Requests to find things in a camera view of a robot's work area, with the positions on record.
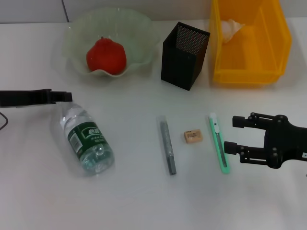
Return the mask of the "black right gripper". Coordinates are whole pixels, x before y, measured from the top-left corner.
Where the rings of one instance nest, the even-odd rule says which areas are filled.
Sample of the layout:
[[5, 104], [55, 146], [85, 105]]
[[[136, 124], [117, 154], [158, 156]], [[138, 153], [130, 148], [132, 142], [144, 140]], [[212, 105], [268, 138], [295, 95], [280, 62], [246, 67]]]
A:
[[241, 163], [267, 165], [279, 169], [285, 161], [307, 160], [307, 129], [292, 125], [284, 115], [274, 117], [252, 112], [248, 118], [233, 116], [232, 125], [237, 128], [266, 130], [264, 148], [224, 142], [225, 153], [238, 154]]

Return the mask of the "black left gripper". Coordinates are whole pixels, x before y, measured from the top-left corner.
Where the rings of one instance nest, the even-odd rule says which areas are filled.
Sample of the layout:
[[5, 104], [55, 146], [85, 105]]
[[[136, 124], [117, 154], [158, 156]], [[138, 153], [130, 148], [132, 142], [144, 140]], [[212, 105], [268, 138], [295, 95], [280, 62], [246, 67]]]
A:
[[60, 102], [72, 102], [71, 92], [53, 92], [51, 89], [34, 91], [0, 91], [1, 108], [56, 104]]

